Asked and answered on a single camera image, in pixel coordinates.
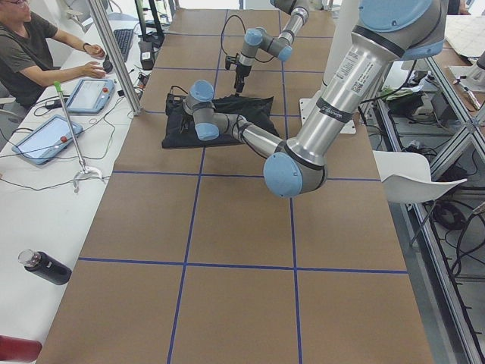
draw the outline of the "red cylinder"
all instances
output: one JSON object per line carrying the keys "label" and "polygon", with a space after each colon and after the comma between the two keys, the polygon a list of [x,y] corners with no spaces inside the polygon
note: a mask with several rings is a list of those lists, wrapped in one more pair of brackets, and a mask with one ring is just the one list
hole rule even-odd
{"label": "red cylinder", "polygon": [[41,349],[42,344],[38,341],[0,335],[0,361],[33,362]]}

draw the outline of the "tablet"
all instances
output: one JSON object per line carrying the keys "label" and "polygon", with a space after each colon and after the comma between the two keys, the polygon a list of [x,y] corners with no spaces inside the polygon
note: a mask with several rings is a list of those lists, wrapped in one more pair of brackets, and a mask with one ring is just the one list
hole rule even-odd
{"label": "tablet", "polygon": [[[72,123],[74,133],[83,131],[79,124]],[[54,115],[32,133],[23,138],[12,150],[34,165],[43,165],[72,143],[67,120]]]}
{"label": "tablet", "polygon": [[67,110],[77,114],[98,114],[114,92],[113,80],[83,78],[66,102]]}

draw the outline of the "computer mouse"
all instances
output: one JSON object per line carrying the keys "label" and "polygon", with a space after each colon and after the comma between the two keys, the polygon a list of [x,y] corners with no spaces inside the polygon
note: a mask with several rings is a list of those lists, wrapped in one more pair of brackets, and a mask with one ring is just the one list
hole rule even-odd
{"label": "computer mouse", "polygon": [[103,61],[103,69],[107,74],[109,74],[113,70],[113,64],[109,60],[109,56],[106,55],[105,60]]}

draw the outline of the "white desk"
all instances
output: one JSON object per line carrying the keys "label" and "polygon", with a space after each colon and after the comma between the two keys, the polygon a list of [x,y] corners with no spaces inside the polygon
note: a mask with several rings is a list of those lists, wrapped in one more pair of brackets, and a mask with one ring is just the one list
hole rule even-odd
{"label": "white desk", "polygon": [[[113,29],[133,28],[136,22],[115,21]],[[86,34],[85,40],[90,43],[100,43],[95,27]],[[133,37],[133,45],[127,61],[130,76],[135,82],[138,76],[139,48],[137,37]],[[64,64],[64,68],[85,64],[93,59],[87,54],[73,51]],[[108,77],[116,79],[111,73]],[[63,84],[63,91],[68,94],[76,85],[77,80]],[[41,99],[56,95],[54,87],[49,87]],[[100,118],[111,109],[118,99],[115,93],[100,115],[73,116],[73,121],[87,129],[93,118]],[[52,115],[62,115],[62,109],[49,112],[44,117],[36,117],[31,111],[20,127],[34,129],[46,118]],[[133,114],[126,99],[107,116],[115,126],[111,145],[107,155],[101,160],[87,159],[87,165],[100,168],[103,176],[109,176],[114,160],[120,151]],[[113,128],[101,121],[86,131],[80,138],[80,148],[86,157],[101,157],[108,146]],[[11,141],[18,142],[25,133],[15,133]],[[0,153],[1,156],[12,155],[11,144],[8,143]],[[10,182],[42,188],[71,180],[80,170],[74,146],[68,146],[59,157],[73,157],[68,160],[54,160],[44,166],[37,167],[18,156],[0,158],[0,173]],[[0,196],[2,197],[0,231],[2,232],[2,254],[0,255],[0,335],[23,337],[44,342],[52,320],[58,309],[66,285],[56,286],[23,269],[17,262],[20,251],[26,248],[42,250],[63,262],[70,268],[76,264],[79,251],[83,246],[86,234],[98,208],[99,201],[105,191],[107,181],[99,179],[80,182],[80,191],[74,193],[72,182],[53,189],[40,192],[12,186],[0,181]]]}

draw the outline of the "black bottle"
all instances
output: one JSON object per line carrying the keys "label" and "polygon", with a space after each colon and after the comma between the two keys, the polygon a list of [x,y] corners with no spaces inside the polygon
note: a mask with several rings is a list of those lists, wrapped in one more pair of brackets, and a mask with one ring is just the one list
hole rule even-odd
{"label": "black bottle", "polygon": [[30,249],[25,249],[20,253],[18,261],[23,264],[26,271],[31,271],[35,275],[57,285],[66,284],[72,272],[64,264],[51,258],[44,252],[33,252]]}

